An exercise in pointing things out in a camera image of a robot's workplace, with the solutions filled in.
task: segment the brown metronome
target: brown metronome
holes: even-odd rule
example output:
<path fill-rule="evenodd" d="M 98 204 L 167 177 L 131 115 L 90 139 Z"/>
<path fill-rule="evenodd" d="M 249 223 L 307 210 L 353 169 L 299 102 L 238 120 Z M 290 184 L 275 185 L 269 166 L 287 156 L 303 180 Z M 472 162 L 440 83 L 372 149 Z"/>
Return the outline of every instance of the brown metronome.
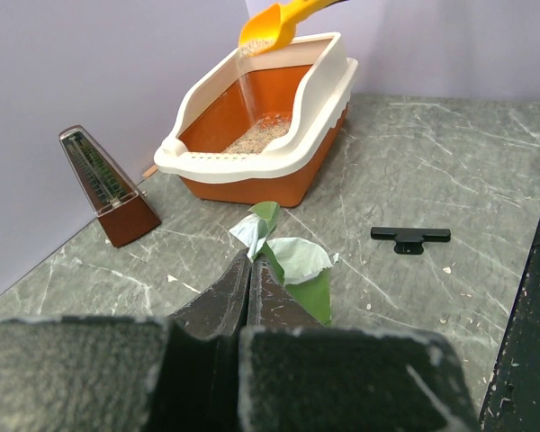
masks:
<path fill-rule="evenodd" d="M 82 126 L 63 130 L 58 138 L 96 217 L 116 248 L 160 225 L 160 218 L 138 187 Z"/>

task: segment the black clip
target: black clip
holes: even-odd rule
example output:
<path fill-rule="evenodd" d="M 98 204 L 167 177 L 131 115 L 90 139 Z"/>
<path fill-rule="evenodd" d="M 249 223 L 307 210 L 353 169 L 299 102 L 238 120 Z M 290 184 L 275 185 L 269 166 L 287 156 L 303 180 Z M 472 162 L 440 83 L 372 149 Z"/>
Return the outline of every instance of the black clip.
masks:
<path fill-rule="evenodd" d="M 425 241 L 447 243 L 450 229 L 382 228 L 372 227 L 370 237 L 374 240 L 394 240 L 394 252 L 400 255 L 421 255 Z"/>

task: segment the orange and white litter box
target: orange and white litter box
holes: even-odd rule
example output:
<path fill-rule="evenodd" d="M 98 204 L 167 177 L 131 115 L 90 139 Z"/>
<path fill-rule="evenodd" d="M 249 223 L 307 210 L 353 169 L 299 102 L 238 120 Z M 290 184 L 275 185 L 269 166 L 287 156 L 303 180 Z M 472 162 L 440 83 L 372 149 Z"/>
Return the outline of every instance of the orange and white litter box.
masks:
<path fill-rule="evenodd" d="M 199 198 L 300 204 L 347 114 L 358 62 L 340 33 L 300 37 L 285 49 L 240 58 L 235 49 L 186 94 L 157 150 L 158 170 L 179 175 Z M 256 110 L 249 113 L 245 76 Z M 280 117 L 290 129 L 258 154 L 222 153 L 255 121 Z"/>

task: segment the yellow scoop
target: yellow scoop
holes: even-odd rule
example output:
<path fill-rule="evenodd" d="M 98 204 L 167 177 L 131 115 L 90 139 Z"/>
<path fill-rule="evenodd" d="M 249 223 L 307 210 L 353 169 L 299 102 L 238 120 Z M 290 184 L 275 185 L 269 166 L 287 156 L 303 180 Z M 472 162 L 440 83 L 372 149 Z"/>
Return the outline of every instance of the yellow scoop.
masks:
<path fill-rule="evenodd" d="M 321 9 L 345 1 L 292 0 L 289 4 L 273 4 L 244 25 L 238 45 L 252 45 L 247 50 L 247 56 L 280 50 L 294 39 L 297 23 Z"/>

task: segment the gray marble surface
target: gray marble surface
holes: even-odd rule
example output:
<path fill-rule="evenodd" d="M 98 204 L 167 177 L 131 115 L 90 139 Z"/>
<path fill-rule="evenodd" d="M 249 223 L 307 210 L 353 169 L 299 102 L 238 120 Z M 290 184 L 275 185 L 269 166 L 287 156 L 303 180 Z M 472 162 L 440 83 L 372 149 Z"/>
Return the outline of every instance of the gray marble surface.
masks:
<path fill-rule="evenodd" d="M 225 270 L 246 205 L 194 198 L 173 175 L 142 185 L 163 225 L 121 249 L 97 222 L 0 297 L 0 316 L 169 314 Z M 540 103 L 356 95 L 303 204 L 276 236 L 340 254 L 334 325 L 444 334 L 478 407 L 540 215 Z M 372 226 L 449 228 L 398 256 Z"/>

